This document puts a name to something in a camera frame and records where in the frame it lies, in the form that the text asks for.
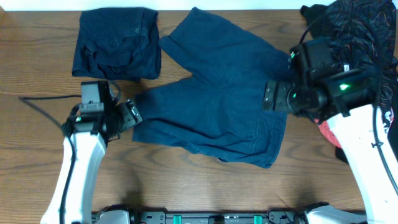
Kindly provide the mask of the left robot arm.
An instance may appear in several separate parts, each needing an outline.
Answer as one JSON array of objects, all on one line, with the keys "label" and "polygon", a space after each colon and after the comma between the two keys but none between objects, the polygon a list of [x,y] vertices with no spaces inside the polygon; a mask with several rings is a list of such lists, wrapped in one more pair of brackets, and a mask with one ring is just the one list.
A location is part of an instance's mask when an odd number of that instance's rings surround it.
[{"label": "left robot arm", "polygon": [[119,102],[113,83],[81,83],[81,103],[62,124],[63,161],[41,223],[91,223],[96,178],[108,143],[142,121],[134,101]]}]

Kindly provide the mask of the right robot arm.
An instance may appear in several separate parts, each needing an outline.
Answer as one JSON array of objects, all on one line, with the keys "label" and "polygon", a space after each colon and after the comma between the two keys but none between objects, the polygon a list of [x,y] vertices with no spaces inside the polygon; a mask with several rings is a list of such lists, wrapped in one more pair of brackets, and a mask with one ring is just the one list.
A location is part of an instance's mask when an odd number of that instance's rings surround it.
[{"label": "right robot arm", "polygon": [[319,202],[296,223],[396,223],[397,158],[379,107],[377,67],[354,68],[332,40],[301,40],[290,50],[291,82],[269,81],[262,108],[326,122],[340,144],[363,198],[365,212],[351,213]]}]

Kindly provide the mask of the navy blue shorts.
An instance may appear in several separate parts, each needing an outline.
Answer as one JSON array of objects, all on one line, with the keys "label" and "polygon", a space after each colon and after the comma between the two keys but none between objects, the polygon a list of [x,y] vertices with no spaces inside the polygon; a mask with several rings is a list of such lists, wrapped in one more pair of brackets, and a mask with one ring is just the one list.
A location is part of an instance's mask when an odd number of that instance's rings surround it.
[{"label": "navy blue shorts", "polygon": [[292,77],[288,55],[198,8],[159,45],[191,77],[136,96],[142,122],[133,140],[270,168],[287,115],[263,110],[262,102],[268,81]]}]

